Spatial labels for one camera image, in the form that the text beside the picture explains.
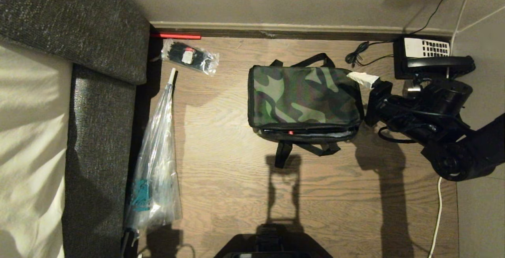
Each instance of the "white power cable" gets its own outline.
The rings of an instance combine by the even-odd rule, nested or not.
[[[433,255],[433,251],[435,250],[435,242],[437,241],[437,234],[438,234],[438,226],[440,225],[440,216],[442,215],[442,192],[440,191],[440,182],[442,181],[442,177],[438,178],[438,183],[437,183],[437,190],[438,190],[438,217],[437,217],[437,224],[435,225],[435,233],[433,234],[433,242],[431,244],[431,250],[430,254],[428,255],[428,258],[431,258]]]
[[[461,17],[463,16],[463,11],[465,10],[465,6],[467,5],[467,1],[468,0],[463,0],[463,3],[460,8],[460,14],[458,15],[458,21],[456,22],[456,28],[454,28],[453,36],[451,37],[451,56],[453,55],[453,52],[454,52],[454,38],[456,37],[456,34],[458,33],[458,28],[460,27]]]

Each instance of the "gray sofa cushion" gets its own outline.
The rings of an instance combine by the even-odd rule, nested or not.
[[[0,39],[146,81],[149,23],[129,0],[0,0]]]
[[[74,65],[65,170],[66,257],[120,252],[135,86]]]

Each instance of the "wooden floor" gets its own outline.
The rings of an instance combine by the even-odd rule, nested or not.
[[[426,257],[438,211],[438,176],[418,144],[379,139],[378,127],[361,125],[342,150],[317,157],[299,147],[291,167],[273,172],[276,144],[254,134],[247,123],[247,72],[253,65],[282,60],[286,66],[325,52],[337,67],[355,41],[205,38],[188,41],[220,54],[214,77],[164,62],[162,86],[179,69],[174,95],[177,170],[184,218],[141,240],[145,257],[214,257],[236,234],[255,233],[267,219],[296,218],[306,234],[334,257]],[[391,44],[370,47],[368,62],[391,54]],[[393,82],[393,59],[354,71]],[[363,102],[368,91],[362,89]],[[157,97],[151,101],[151,111]],[[269,192],[269,178],[275,192]],[[443,212],[436,257],[458,256],[456,184],[442,181]]]

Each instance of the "white bedsheet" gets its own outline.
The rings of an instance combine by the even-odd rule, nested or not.
[[[0,257],[62,258],[72,65],[0,43]]]

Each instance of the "baseboard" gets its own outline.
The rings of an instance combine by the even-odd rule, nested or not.
[[[151,24],[159,31],[197,32],[203,37],[257,37],[275,39],[390,40],[418,28],[387,26],[314,26],[303,24],[237,24],[165,22]],[[453,32],[426,28],[418,36],[447,39]]]

